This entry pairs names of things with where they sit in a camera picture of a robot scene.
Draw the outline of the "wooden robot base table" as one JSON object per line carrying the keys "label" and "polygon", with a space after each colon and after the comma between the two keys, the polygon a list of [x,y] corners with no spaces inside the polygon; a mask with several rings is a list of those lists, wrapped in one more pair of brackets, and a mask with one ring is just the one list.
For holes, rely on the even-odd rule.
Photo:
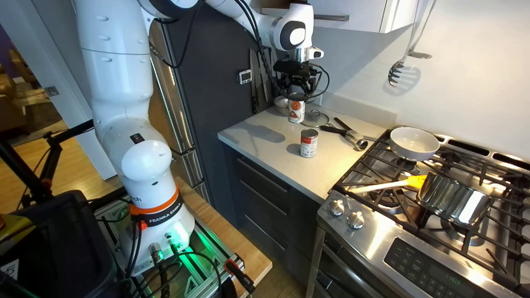
{"label": "wooden robot base table", "polygon": [[177,257],[163,249],[157,263],[147,257],[125,298],[255,298],[271,260],[187,182],[177,187],[195,217],[190,247]]}

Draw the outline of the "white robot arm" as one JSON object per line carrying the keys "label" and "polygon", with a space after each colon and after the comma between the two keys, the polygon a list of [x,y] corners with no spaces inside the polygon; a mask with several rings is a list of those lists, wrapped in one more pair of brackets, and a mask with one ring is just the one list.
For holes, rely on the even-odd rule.
{"label": "white robot arm", "polygon": [[185,250],[195,229],[175,186],[170,146],[155,128],[152,100],[167,95],[167,83],[152,40],[157,22],[203,5],[235,20],[259,45],[289,53],[299,66],[322,56],[312,45],[314,10],[308,3],[291,3],[273,17],[250,0],[72,0],[96,138],[130,199],[117,260],[132,277]]}

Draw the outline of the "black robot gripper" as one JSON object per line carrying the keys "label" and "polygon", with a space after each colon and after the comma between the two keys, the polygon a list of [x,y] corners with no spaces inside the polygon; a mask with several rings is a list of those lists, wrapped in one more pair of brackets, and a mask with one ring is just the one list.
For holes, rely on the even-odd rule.
{"label": "black robot gripper", "polygon": [[273,71],[279,75],[276,83],[281,95],[288,100],[311,100],[326,91],[326,88],[319,86],[326,76],[326,70],[319,65],[284,60],[276,61]]}

